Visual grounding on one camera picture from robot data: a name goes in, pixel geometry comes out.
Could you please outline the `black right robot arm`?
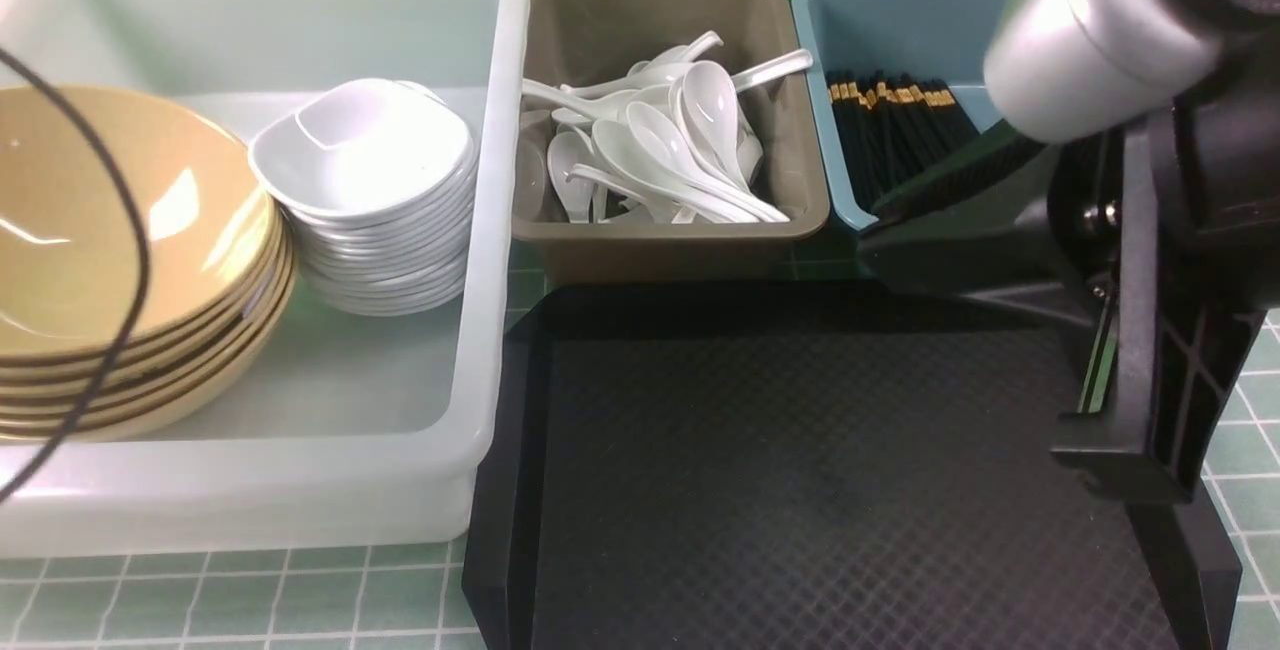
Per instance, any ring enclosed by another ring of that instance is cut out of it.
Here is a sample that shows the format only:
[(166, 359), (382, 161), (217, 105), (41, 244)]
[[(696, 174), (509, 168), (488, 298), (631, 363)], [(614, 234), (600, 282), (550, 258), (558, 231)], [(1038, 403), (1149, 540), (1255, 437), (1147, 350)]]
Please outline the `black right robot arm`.
[(1093, 331), (1051, 454), (1188, 503), (1277, 307), (1277, 0), (1007, 0), (998, 122), (890, 191), (858, 255), (896, 293)]

